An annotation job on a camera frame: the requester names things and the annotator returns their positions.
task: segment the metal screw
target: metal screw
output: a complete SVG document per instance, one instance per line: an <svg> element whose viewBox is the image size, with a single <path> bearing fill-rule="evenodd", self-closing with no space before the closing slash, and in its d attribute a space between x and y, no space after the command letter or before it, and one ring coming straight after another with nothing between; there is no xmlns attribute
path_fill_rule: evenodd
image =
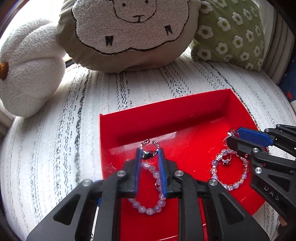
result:
<svg viewBox="0 0 296 241"><path fill-rule="evenodd" d="M184 172L178 170L178 171L175 171L175 175L176 175L177 177L182 177L182 176L184 175Z"/></svg>
<svg viewBox="0 0 296 241"><path fill-rule="evenodd" d="M92 183L92 180L90 180L90 179L85 179L82 181L82 185L85 187L91 185L91 183Z"/></svg>
<svg viewBox="0 0 296 241"><path fill-rule="evenodd" d="M209 184L211 186L216 186L218 184L218 181L216 179L211 179L211 180L209 180Z"/></svg>
<svg viewBox="0 0 296 241"><path fill-rule="evenodd" d="M126 172L123 170L117 172L117 176L119 176L119 177L123 177L125 175L126 175Z"/></svg>
<svg viewBox="0 0 296 241"><path fill-rule="evenodd" d="M256 172L257 174L260 174L260 173L262 172L261 167L256 167L256 168L255 168L255 172Z"/></svg>

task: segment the red plastic box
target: red plastic box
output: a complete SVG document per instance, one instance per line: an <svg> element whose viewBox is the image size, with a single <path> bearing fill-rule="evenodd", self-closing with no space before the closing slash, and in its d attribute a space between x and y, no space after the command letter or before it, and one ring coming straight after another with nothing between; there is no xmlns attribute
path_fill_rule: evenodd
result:
<svg viewBox="0 0 296 241"><path fill-rule="evenodd" d="M118 111L99 117L103 178L120 170L145 139L157 140L167 159L194 178L207 181L211 161L224 148L222 141L231 129L257 129L249 113L232 90L194 94ZM149 144L146 150L154 150ZM242 161L233 156L229 166L218 165L223 183L234 183L243 173ZM242 206L253 214L264 200L245 182L231 191ZM146 207L158 201L155 179L142 171L137 200ZM122 201L121 240L177 240L178 201L166 200L166 206L153 216L140 214L128 200Z"/></svg>

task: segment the crystal bead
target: crystal bead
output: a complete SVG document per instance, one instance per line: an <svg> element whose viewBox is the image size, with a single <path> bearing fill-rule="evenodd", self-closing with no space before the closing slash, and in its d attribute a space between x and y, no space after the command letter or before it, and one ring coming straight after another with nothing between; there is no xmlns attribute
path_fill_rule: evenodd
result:
<svg viewBox="0 0 296 241"><path fill-rule="evenodd" d="M156 166L150 165L148 170L149 172L153 173L156 170Z"/></svg>
<svg viewBox="0 0 296 241"><path fill-rule="evenodd" d="M158 200L157 205L160 207L164 207L165 206L165 200Z"/></svg>
<svg viewBox="0 0 296 241"><path fill-rule="evenodd" d="M162 192L159 193L158 198L159 198L160 200L165 200L165 196L163 195Z"/></svg>
<svg viewBox="0 0 296 241"><path fill-rule="evenodd" d="M140 202L135 201L135 202L133 203L133 208L138 209L140 206L141 206L141 203L140 203Z"/></svg>
<svg viewBox="0 0 296 241"><path fill-rule="evenodd" d="M232 184L228 185L228 190L232 191L234 189L234 186Z"/></svg>
<svg viewBox="0 0 296 241"><path fill-rule="evenodd" d="M156 179L156 184L157 184L157 185L161 185L160 178L157 178L157 179Z"/></svg>
<svg viewBox="0 0 296 241"><path fill-rule="evenodd" d="M154 213L159 213L159 212L161 212L161 206L159 206L159 205L155 205L154 208L153 208L153 211L154 211Z"/></svg>
<svg viewBox="0 0 296 241"><path fill-rule="evenodd" d="M128 200L129 200L131 203L136 202L136 200L135 200L134 198L129 198Z"/></svg>
<svg viewBox="0 0 296 241"><path fill-rule="evenodd" d="M234 183L233 186L234 186L234 189L237 189L239 187L239 183Z"/></svg>
<svg viewBox="0 0 296 241"><path fill-rule="evenodd" d="M246 179L247 178L247 174L246 173L243 173L242 174L242 179Z"/></svg>
<svg viewBox="0 0 296 241"><path fill-rule="evenodd" d="M210 172L212 175L215 175L217 173L217 168L212 167Z"/></svg>
<svg viewBox="0 0 296 241"><path fill-rule="evenodd" d="M217 160L221 160L222 157L223 157L223 155L222 155L221 153L219 153L219 154L217 154L216 159L217 159Z"/></svg>
<svg viewBox="0 0 296 241"><path fill-rule="evenodd" d="M150 167L150 163L149 163L149 162L147 162L147 161L145 161L145 162L142 162L142 167L143 167L144 169L148 170L148 169L149 169L149 167Z"/></svg>
<svg viewBox="0 0 296 241"><path fill-rule="evenodd" d="M153 215L154 214L153 208L147 208L146 209L146 214L149 215L149 216Z"/></svg>
<svg viewBox="0 0 296 241"><path fill-rule="evenodd" d="M221 154L223 156L226 156L226 155L228 155L228 151L226 149L222 149Z"/></svg>
<svg viewBox="0 0 296 241"><path fill-rule="evenodd" d="M212 160L212 166L218 166L219 161L218 160Z"/></svg>
<svg viewBox="0 0 296 241"><path fill-rule="evenodd" d="M154 171L154 172L153 172L153 177L154 177L155 179L159 178L159 177L160 177L159 171Z"/></svg>
<svg viewBox="0 0 296 241"><path fill-rule="evenodd" d="M139 213L145 213L146 212L146 208L144 206L140 206L138 208Z"/></svg>

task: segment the daisy pattern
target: daisy pattern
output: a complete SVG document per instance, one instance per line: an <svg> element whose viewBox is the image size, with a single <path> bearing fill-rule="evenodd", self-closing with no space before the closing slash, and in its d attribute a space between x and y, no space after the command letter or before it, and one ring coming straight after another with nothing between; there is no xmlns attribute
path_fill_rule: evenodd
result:
<svg viewBox="0 0 296 241"><path fill-rule="evenodd" d="M227 48L227 44L223 43L223 42L219 42L218 46L215 48L215 50L219 53L219 54L225 54L228 51Z"/></svg>
<svg viewBox="0 0 296 241"><path fill-rule="evenodd" d="M255 17L258 17L258 14L255 8L251 7L251 12L254 14Z"/></svg>
<svg viewBox="0 0 296 241"><path fill-rule="evenodd" d="M250 43L254 41L254 33L247 29L246 37Z"/></svg>
<svg viewBox="0 0 296 241"><path fill-rule="evenodd" d="M251 21L253 19L251 13L248 10L246 10L245 8L244 8L243 14L247 18L247 20Z"/></svg>
<svg viewBox="0 0 296 241"><path fill-rule="evenodd" d="M243 46L243 39L240 36L235 36L232 40L232 44L235 46L236 49L239 49Z"/></svg>
<svg viewBox="0 0 296 241"><path fill-rule="evenodd" d="M219 17L217 24L225 32L231 29L230 24L226 18Z"/></svg>
<svg viewBox="0 0 296 241"><path fill-rule="evenodd" d="M211 4L207 1L200 2L200 12L203 14L208 14L209 12L213 11Z"/></svg>
<svg viewBox="0 0 296 241"><path fill-rule="evenodd" d="M236 12L232 13L232 19L237 23L237 25L242 25L244 23L242 16Z"/></svg>
<svg viewBox="0 0 296 241"><path fill-rule="evenodd" d="M254 64L251 64L250 62L247 63L247 65L244 67L245 69L251 70L254 68Z"/></svg>
<svg viewBox="0 0 296 241"><path fill-rule="evenodd" d="M250 54L248 52L243 52L241 55L240 55L240 58L241 58L241 61L247 61L250 57Z"/></svg>
<svg viewBox="0 0 296 241"><path fill-rule="evenodd" d="M206 25L200 25L198 28L197 33L203 38L203 39L208 39L213 37L213 31L212 28L210 26L206 26Z"/></svg>
<svg viewBox="0 0 296 241"><path fill-rule="evenodd" d="M260 28L257 25L255 26L255 32L256 32L257 36L260 37L261 30L260 30Z"/></svg>
<svg viewBox="0 0 296 241"><path fill-rule="evenodd" d="M255 48L254 48L254 54L255 54L256 57L259 56L259 54L260 54L260 48L258 46L255 46Z"/></svg>
<svg viewBox="0 0 296 241"><path fill-rule="evenodd" d="M232 59L232 57L233 57L233 55L231 55L231 54L226 54L225 57L224 57L224 60L225 60L226 62L229 62L229 60Z"/></svg>
<svg viewBox="0 0 296 241"><path fill-rule="evenodd" d="M220 7L226 7L227 3L225 0L213 0L214 3L218 4Z"/></svg>
<svg viewBox="0 0 296 241"><path fill-rule="evenodd" d="M264 41L261 40L260 48L263 50L264 49Z"/></svg>
<svg viewBox="0 0 296 241"><path fill-rule="evenodd" d="M209 60L212 58L212 53L209 49L206 49L206 48L199 48L198 49L198 52L197 52L197 56L206 61L206 60Z"/></svg>

